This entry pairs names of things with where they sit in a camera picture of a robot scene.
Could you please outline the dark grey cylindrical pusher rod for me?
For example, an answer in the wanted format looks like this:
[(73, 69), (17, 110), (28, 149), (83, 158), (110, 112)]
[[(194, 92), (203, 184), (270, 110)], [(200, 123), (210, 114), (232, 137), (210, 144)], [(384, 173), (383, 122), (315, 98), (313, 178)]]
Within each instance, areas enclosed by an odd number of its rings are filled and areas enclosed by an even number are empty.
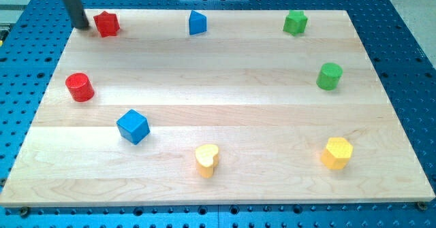
[(67, 13), (69, 14), (72, 26), (79, 30), (89, 28), (89, 21), (84, 12), (81, 0), (62, 0)]

